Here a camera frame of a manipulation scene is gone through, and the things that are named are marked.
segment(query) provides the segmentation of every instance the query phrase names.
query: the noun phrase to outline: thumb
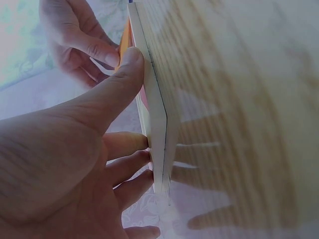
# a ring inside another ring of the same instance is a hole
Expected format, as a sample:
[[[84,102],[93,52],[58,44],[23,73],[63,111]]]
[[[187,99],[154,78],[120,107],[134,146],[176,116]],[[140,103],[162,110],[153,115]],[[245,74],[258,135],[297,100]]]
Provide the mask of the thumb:
[[[103,135],[138,94],[143,81],[144,57],[138,48],[131,47],[116,74],[87,93],[59,105],[59,114],[72,117]]]
[[[73,35],[70,47],[78,49],[112,67],[119,65],[120,56],[113,46],[97,37],[89,36],[81,30]]]

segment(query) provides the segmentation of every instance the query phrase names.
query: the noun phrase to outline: wood grain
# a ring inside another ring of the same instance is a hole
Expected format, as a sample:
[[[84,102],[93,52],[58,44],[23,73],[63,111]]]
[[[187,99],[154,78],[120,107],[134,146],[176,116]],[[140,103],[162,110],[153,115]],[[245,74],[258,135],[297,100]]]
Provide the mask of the wood grain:
[[[187,230],[318,235],[302,227],[319,220],[319,2],[144,0],[137,9],[167,112],[170,203],[180,208],[181,185],[231,202],[211,210],[217,198],[198,199],[205,213]]]

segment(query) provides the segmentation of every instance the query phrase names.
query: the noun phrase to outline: knuckle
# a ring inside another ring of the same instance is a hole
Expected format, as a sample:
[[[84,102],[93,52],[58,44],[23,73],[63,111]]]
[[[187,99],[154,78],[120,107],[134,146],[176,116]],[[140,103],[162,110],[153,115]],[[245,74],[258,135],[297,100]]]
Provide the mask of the knuckle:
[[[94,57],[94,58],[98,58],[99,57],[99,54],[100,54],[100,47],[98,44],[96,43],[93,43],[93,44],[90,44],[87,48],[87,53],[91,56],[91,57]]]

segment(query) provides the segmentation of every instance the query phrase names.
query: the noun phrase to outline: skin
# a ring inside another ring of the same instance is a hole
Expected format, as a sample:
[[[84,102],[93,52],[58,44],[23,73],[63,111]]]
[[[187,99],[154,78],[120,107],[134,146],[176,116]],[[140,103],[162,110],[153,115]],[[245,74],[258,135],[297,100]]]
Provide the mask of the skin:
[[[121,222],[122,211],[153,183],[149,170],[128,181],[150,161],[144,151],[147,139],[136,133],[105,134],[139,92],[143,78],[143,55],[130,48],[119,71],[87,93],[0,121],[1,238],[160,235],[156,227],[124,229]]]
[[[108,78],[119,64],[118,47],[104,32],[85,0],[40,0],[40,22],[51,55],[60,70],[88,87]]]

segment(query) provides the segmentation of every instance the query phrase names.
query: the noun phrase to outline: wooden surface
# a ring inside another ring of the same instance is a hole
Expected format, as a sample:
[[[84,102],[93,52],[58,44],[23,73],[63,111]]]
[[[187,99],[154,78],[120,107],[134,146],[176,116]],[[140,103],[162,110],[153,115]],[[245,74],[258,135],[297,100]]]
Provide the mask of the wooden surface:
[[[319,2],[137,9],[167,112],[175,238],[318,238]]]

